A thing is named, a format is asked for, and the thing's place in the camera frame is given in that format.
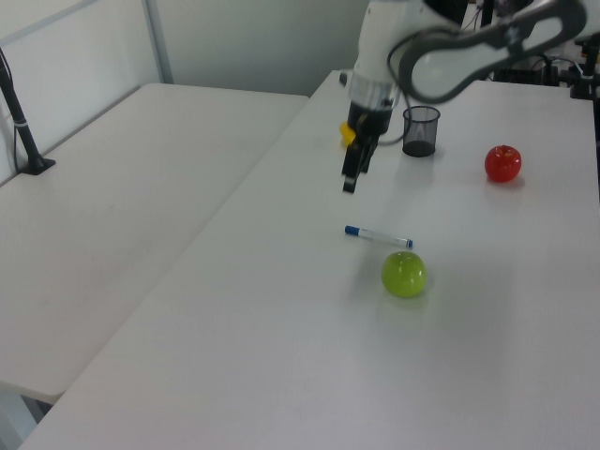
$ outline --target mesh pen holder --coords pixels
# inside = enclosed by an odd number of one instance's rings
[[[424,158],[435,153],[440,112],[430,106],[411,107],[404,112],[404,144],[402,151],[410,157]]]

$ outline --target table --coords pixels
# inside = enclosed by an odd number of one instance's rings
[[[440,107],[435,157],[379,148],[351,196],[337,78],[22,450],[595,448],[591,103],[476,82]],[[501,143],[524,161],[506,186],[483,170]],[[388,294],[393,250],[347,224],[414,239],[426,292]]]
[[[307,101],[150,84],[0,188],[0,387],[55,402]]]

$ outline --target green apple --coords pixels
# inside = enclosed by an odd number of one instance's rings
[[[397,297],[413,297],[425,288],[428,271],[421,258],[410,251],[392,253],[382,267],[383,286]]]

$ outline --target pen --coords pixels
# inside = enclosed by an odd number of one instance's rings
[[[365,230],[364,228],[356,228],[347,226],[346,234],[351,236],[362,237],[363,239],[368,239],[369,241],[377,241],[383,242],[385,244],[391,244],[392,246],[403,247],[403,248],[413,248],[413,240],[412,239],[403,239],[401,237],[394,237],[388,234],[383,234],[382,232],[373,232],[371,230]]]

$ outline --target black cable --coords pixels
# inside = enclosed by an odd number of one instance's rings
[[[479,19],[479,15],[481,14],[481,11],[483,9],[479,9],[479,11],[477,11],[477,14],[475,16],[475,23],[472,25],[472,30],[473,31],[477,31],[477,20]]]
[[[2,64],[5,68],[7,68],[8,77],[10,78],[10,84],[13,84],[12,80],[12,71],[10,70],[10,65],[8,64],[8,60],[2,51],[2,47],[0,47],[0,58],[2,58]],[[17,161],[17,126],[13,126],[12,128],[12,160],[15,165],[15,173],[18,175],[21,173],[19,169],[19,162]]]
[[[570,60],[570,59],[566,59],[566,58],[548,58],[546,57],[541,57],[540,59],[538,59],[537,61],[535,61],[532,65],[532,67],[530,68],[530,70],[533,70],[538,64],[540,64],[541,62],[545,62],[546,64],[552,64],[556,61],[564,61],[565,63],[570,63],[573,66],[576,66],[577,64],[575,64],[574,61]]]
[[[409,112],[409,125],[406,127],[406,131],[402,133],[402,136],[400,136],[399,138],[394,139],[393,141],[379,142],[379,145],[381,145],[382,147],[389,147],[390,145],[396,145],[397,143],[401,143],[404,137],[408,134],[409,130],[411,129],[411,126],[413,125],[413,110],[411,109],[411,102],[409,101],[409,96],[407,96],[404,91],[402,91],[402,96],[404,97],[404,103],[406,104],[406,111]]]
[[[478,7],[478,8],[477,8],[477,12],[475,13],[475,15],[474,15],[474,16],[472,16],[472,19],[471,19],[471,21],[470,21],[469,23],[467,23],[467,24],[466,24],[466,25],[465,25],[465,26],[462,28],[462,31],[464,31],[464,30],[466,30],[467,28],[469,28],[473,22],[477,23],[477,18],[479,17],[479,14],[481,14],[481,8],[480,8],[480,7]]]
[[[415,38],[418,38],[420,36],[428,35],[428,34],[432,34],[432,33],[445,33],[448,35],[456,34],[452,30],[448,30],[447,28],[442,28],[439,26],[432,27],[432,28],[429,28],[429,29],[423,30],[423,31],[418,31],[416,33],[412,33],[411,35],[406,36],[404,39],[402,39],[398,44],[396,44],[392,48],[390,53],[387,54],[387,69],[389,70],[390,75],[392,75],[392,79],[394,79],[398,88],[400,86],[400,77],[399,77],[399,75],[396,74],[396,71],[392,67],[392,58],[394,57],[394,53],[396,53],[398,50],[400,50],[400,48],[402,48],[404,45],[406,45],[409,41],[411,41]],[[400,136],[399,138],[394,139],[393,141],[389,141],[389,142],[379,142],[379,145],[384,146],[384,147],[389,146],[389,145],[396,145],[397,143],[400,143],[406,137],[408,132],[411,130],[411,127],[413,126],[413,110],[411,109],[411,102],[409,101],[409,97],[406,95],[406,93],[404,91],[402,91],[400,89],[400,92],[402,93],[402,96],[404,97],[404,102],[406,103],[406,109],[409,114],[409,116],[407,118],[408,126],[406,127],[406,130],[404,131],[402,136]]]

